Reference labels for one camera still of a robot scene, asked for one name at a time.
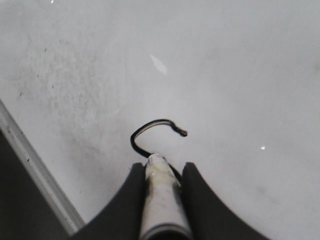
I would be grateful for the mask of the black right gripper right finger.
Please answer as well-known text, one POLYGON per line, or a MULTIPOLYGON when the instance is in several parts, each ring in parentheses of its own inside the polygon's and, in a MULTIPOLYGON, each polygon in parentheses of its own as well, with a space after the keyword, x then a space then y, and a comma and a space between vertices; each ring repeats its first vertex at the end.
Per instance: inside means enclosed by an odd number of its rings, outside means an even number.
POLYGON ((220 200, 192 162, 183 168, 181 187, 182 203, 195 240, 267 239, 220 200))

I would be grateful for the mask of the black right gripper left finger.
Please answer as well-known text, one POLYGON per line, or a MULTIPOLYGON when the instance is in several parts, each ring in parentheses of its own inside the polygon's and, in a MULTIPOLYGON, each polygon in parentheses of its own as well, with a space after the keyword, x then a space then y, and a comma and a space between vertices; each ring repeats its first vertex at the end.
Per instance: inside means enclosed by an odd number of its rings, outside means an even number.
POLYGON ((116 195, 71 240, 137 240, 145 200, 145 168, 134 163, 116 195))

